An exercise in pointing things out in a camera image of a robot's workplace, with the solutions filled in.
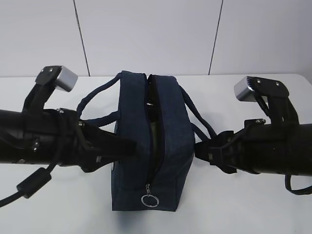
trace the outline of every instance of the zipper opening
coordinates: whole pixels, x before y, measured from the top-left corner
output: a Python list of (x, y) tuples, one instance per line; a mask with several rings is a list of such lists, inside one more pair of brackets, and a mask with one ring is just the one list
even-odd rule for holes
[(151, 185), (155, 176), (161, 168), (164, 160), (164, 131), (159, 105), (159, 95), (155, 87), (155, 77), (150, 76), (147, 80), (147, 114), (150, 124), (151, 154), (146, 185)]

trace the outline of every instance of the metal ring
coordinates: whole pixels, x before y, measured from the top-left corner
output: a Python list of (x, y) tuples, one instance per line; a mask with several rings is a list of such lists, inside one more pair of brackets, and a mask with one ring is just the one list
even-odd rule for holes
[[(152, 197), (152, 198), (154, 198), (155, 201), (156, 201), (156, 205), (149, 205), (149, 204), (146, 204), (146, 203), (144, 202), (144, 199), (145, 199), (146, 197)], [(147, 207), (150, 207), (150, 208), (154, 208), (154, 207), (157, 207), (157, 206), (159, 205), (159, 199), (158, 199), (158, 197), (153, 196), (153, 195), (150, 195), (150, 194), (143, 195), (143, 196), (141, 197), (141, 202), (143, 203), (144, 206), (147, 206)]]

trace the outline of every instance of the zipper pull ring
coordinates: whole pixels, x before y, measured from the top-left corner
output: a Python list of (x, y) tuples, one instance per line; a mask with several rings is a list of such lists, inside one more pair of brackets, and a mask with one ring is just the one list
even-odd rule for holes
[[(143, 196), (141, 197), (141, 202), (143, 203), (144, 206), (147, 206), (147, 207), (150, 207), (150, 208), (154, 208), (154, 207), (157, 207), (157, 206), (159, 205), (159, 199), (158, 199), (158, 197), (156, 197), (156, 196), (154, 196), (154, 195), (151, 194), (150, 186), (151, 186), (150, 184), (146, 184), (146, 185), (145, 185), (146, 195), (143, 195)], [(147, 204), (147, 203), (144, 201), (144, 199), (145, 199), (146, 197), (151, 197), (151, 198), (153, 198), (153, 199), (156, 201), (156, 204), (155, 204), (155, 205)]]

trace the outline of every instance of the fabric bag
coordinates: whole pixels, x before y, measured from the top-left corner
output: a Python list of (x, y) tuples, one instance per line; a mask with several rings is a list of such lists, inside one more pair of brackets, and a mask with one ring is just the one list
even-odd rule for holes
[(136, 157), (117, 161), (112, 168), (114, 211), (162, 210), (178, 207), (194, 156), (195, 136), (208, 137), (188, 117), (185, 104), (215, 136), (175, 77), (122, 71), (113, 80), (86, 96), (77, 107), (81, 113), (99, 92), (120, 80), (118, 110), (87, 120), (97, 127), (116, 121), (115, 133), (137, 142)]

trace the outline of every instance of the navy strap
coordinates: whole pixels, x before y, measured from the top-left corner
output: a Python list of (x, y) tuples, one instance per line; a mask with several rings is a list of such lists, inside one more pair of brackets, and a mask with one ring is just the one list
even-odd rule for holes
[[(112, 85), (114, 85), (118, 80), (120, 80), (121, 78), (121, 73), (118, 73), (117, 76), (110, 80), (109, 82), (107, 82), (106, 84), (96, 88), (95, 90), (93, 90), (91, 93), (89, 93), (85, 98), (83, 98), (81, 100), (81, 102), (79, 103), (78, 107), (77, 107), (77, 114), (78, 117), (81, 117), (82, 111), (84, 110), (84, 108), (86, 107), (86, 105), (100, 92), (108, 89), (109, 87), (111, 87)], [(89, 119), (86, 120), (87, 123), (95, 125), (97, 127), (102, 127), (105, 126), (107, 124), (113, 123), (116, 120), (120, 119), (120, 111), (115, 111), (110, 113), (107, 116), (101, 117), (101, 118), (95, 118), (95, 119)]]
[(194, 103), (192, 102), (190, 96), (186, 93), (186, 91), (181, 86), (180, 86), (180, 89), (181, 89), (185, 104), (188, 106), (188, 108), (191, 110), (191, 112), (195, 115), (195, 117), (199, 120), (199, 122), (201, 122), (201, 124), (207, 128), (210, 137), (211, 138), (215, 137), (216, 133), (215, 133), (214, 129), (210, 126), (210, 124), (206, 120), (204, 120), (202, 118), (202, 116), (200, 115), (200, 113), (196, 109)]
[(195, 134), (201, 139), (202, 141), (209, 140), (209, 138), (200, 130), (195, 124), (191, 123), (192, 129), (195, 132)]
[(115, 112), (110, 113), (108, 116), (89, 119), (89, 120), (86, 120), (86, 122), (89, 124), (95, 125), (97, 127), (103, 127), (107, 124), (115, 122), (118, 119), (120, 119), (120, 112), (115, 111)]
[(81, 100), (81, 102), (79, 103), (78, 107), (77, 107), (77, 114), (78, 117), (81, 116), (82, 111), (84, 110), (84, 108), (86, 107), (86, 105), (100, 92), (108, 89), (109, 87), (111, 87), (112, 85), (114, 85), (119, 79), (121, 78), (121, 73), (118, 73), (117, 76), (110, 80), (109, 82), (107, 82), (106, 84), (96, 88), (95, 90), (93, 90), (91, 93), (89, 93), (85, 98), (83, 98)]

